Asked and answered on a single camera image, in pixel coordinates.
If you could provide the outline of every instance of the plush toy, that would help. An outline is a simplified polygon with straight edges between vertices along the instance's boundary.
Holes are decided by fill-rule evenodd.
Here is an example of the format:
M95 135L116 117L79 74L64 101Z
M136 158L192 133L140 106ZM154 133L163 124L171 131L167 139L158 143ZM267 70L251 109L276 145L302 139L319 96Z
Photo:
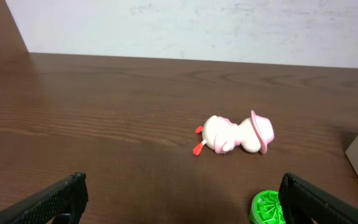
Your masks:
M193 154L198 156L206 144L215 153L226 153L241 144L248 152L267 152L267 144L274 139L273 127L269 119L257 116L251 111L251 117L240 125L231 123L227 118L220 116L210 117L196 129L196 133L203 135L203 141L194 149Z

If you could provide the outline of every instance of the white duck toy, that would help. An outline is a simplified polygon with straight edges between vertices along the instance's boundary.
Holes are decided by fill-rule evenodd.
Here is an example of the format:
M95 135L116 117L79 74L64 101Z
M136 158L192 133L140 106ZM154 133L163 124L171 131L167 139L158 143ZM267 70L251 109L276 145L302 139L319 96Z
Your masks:
M229 152L241 144L248 152L267 152L267 144L273 141L273 126L269 119L257 116L251 111L251 117L240 125L231 123L227 118L220 116L210 117L196 129L196 133L203 134L203 141L194 149L193 154L198 156L206 144L215 153Z

